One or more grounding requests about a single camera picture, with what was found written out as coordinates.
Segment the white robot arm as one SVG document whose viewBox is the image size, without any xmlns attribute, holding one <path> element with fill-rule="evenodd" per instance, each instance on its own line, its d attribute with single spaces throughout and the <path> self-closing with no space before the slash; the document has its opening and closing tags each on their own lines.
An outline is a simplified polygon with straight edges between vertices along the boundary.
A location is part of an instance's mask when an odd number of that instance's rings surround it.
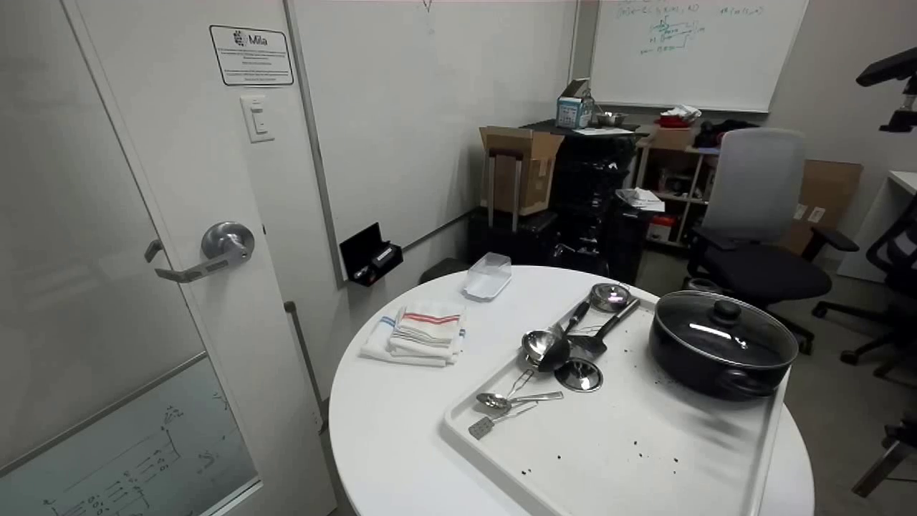
<svg viewBox="0 0 917 516">
<path fill-rule="evenodd" d="M 904 85 L 904 106 L 891 112 L 884 131 L 911 131 L 917 125 L 917 46 L 875 60 L 858 75 L 859 85 L 879 85 L 889 80 Z"/>
</svg>

